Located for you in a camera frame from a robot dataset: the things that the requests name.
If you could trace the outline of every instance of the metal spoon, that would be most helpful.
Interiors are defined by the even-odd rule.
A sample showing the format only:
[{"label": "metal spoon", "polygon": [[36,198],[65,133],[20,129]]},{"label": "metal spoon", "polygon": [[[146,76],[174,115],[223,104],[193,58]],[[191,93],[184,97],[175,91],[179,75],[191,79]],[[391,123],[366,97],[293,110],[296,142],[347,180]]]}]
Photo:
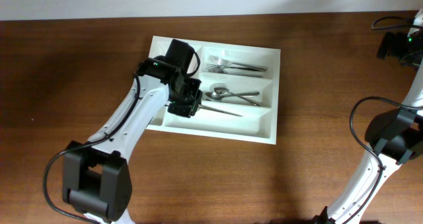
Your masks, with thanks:
[{"label": "metal spoon", "polygon": [[[238,96],[258,96],[260,95],[260,92],[253,91],[253,92],[247,92],[247,93],[237,93]],[[227,97],[232,97],[235,95],[228,94],[228,95],[220,95],[216,92],[205,92],[204,97],[206,100],[214,101],[214,102],[221,102],[222,99]]]},{"label": "metal spoon", "polygon": [[231,94],[231,95],[237,96],[238,98],[241,98],[241,99],[243,99],[243,100],[245,100],[245,101],[247,101],[247,102],[249,102],[249,103],[251,103],[251,104],[253,104],[255,106],[261,106],[257,102],[255,102],[254,100],[251,100],[251,99],[248,99],[248,98],[244,98],[243,96],[239,96],[239,95],[236,95],[236,94],[232,93],[231,91],[229,91],[229,89],[226,87],[225,84],[218,84],[218,85],[214,84],[214,85],[211,85],[210,87],[214,87],[214,91],[216,93],[220,94],[220,95],[225,96],[227,94]]}]

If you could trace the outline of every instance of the white tray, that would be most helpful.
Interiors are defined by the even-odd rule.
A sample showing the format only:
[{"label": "white tray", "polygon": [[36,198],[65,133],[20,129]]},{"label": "white tray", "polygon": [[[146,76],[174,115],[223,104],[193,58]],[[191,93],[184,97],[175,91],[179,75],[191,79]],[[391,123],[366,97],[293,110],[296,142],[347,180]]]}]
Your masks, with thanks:
[{"label": "white tray", "polygon": [[[154,36],[149,57],[165,55],[172,39]],[[175,116],[167,112],[167,107],[163,107],[152,119],[147,129],[276,144],[280,50],[178,40],[189,43],[200,56],[200,68],[193,78],[202,81],[200,89],[203,93],[210,91],[211,84],[225,83],[233,93],[259,91],[259,96],[249,98],[259,102],[262,106],[251,106],[240,98],[224,98],[223,102],[203,100],[202,104],[205,106],[240,114],[243,117],[199,109],[191,118]],[[261,73],[264,78],[210,73],[207,72],[205,65],[212,63],[211,55],[240,63],[265,66],[268,70]],[[193,70],[195,64],[196,60],[193,57],[189,71]]]}]

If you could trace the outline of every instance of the white plastic arm segment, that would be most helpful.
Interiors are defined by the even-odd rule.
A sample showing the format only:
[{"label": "white plastic arm segment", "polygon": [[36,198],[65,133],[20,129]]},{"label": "white plastic arm segment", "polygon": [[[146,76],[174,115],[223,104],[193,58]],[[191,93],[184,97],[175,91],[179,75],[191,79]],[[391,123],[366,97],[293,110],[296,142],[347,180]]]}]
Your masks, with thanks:
[{"label": "white plastic arm segment", "polygon": [[[160,108],[164,107],[169,99],[169,87],[160,83],[159,79],[144,75],[139,78],[140,80],[140,100],[136,104],[131,115],[126,120],[125,124],[119,131],[112,137],[113,141],[105,141],[99,145],[93,146],[94,149],[105,153],[112,153],[119,151],[121,157],[125,158],[127,162],[131,157],[132,151],[144,132],[148,123],[156,115]],[[134,80],[131,90],[119,105],[118,109],[113,113],[112,117],[99,129],[94,135],[90,136],[89,141],[96,141],[104,137],[104,133],[110,133],[122,120],[128,112],[134,96],[136,94],[137,83]],[[101,218],[86,213],[85,216],[89,219],[98,221],[99,223],[106,224]],[[129,215],[128,209],[119,220],[112,222],[112,224],[135,224]]]},{"label": "white plastic arm segment", "polygon": [[[417,71],[417,75],[414,78],[412,86],[403,101],[404,105],[420,107],[423,106],[423,61],[420,65],[420,69]],[[418,115],[422,115],[422,110],[417,111]],[[386,170],[383,171],[383,176],[372,197],[369,199],[367,205],[358,213],[348,224],[357,224],[362,218],[362,214],[365,211],[366,207],[377,191],[385,183],[396,170],[399,169],[400,165],[397,165],[396,160],[380,154],[379,158],[382,160]],[[378,162],[375,157],[370,153],[365,151],[363,159],[355,171],[354,175],[351,177],[345,191],[341,196],[328,207],[328,217],[336,220],[336,224],[343,223],[347,220],[350,215],[353,215],[359,208],[359,205],[362,205],[363,201],[367,198],[370,193],[370,190],[373,188],[375,181],[378,175]]]}]

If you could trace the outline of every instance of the wooden table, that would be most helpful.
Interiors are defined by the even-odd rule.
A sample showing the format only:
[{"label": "wooden table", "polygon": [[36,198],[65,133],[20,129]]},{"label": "wooden table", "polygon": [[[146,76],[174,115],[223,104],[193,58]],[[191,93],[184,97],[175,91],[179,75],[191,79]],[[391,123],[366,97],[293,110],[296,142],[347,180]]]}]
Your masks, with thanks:
[{"label": "wooden table", "polygon": [[[42,195],[48,159],[109,118],[153,35],[281,49],[277,145],[145,131],[130,162],[138,223],[265,223],[312,218],[343,191],[364,150],[348,127],[369,95],[402,101],[416,72],[375,56],[381,16],[321,13],[235,17],[86,19],[0,24],[1,223],[78,223]],[[392,109],[364,104],[356,129]],[[364,220],[421,223],[423,159],[404,165]],[[48,182],[61,201],[61,166]]]}]

